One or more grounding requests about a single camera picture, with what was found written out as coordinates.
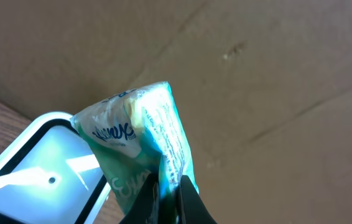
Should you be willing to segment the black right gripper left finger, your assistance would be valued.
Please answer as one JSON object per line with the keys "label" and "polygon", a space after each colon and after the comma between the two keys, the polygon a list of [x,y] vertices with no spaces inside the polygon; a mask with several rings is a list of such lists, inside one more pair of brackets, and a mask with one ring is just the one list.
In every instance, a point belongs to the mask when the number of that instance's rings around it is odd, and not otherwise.
{"label": "black right gripper left finger", "polygon": [[119,224],[158,224],[159,200],[158,178],[149,174],[130,211]]}

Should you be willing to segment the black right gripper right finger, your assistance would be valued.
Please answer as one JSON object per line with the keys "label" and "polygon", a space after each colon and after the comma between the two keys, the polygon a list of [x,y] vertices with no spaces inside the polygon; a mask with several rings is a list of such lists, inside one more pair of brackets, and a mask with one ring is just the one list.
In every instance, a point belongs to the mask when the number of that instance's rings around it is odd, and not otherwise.
{"label": "black right gripper right finger", "polygon": [[179,224],[217,224],[187,175],[180,179],[177,192]]}

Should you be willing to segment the small teal tissue pack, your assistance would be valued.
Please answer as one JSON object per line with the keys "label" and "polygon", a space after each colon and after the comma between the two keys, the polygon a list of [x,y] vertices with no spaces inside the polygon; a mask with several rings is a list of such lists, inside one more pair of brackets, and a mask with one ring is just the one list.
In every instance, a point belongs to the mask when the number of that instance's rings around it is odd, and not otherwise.
{"label": "small teal tissue pack", "polygon": [[183,175],[195,179],[190,146],[168,82],[157,82],[95,103],[71,120],[128,213],[147,176],[159,178],[160,212],[177,217],[176,191]]}

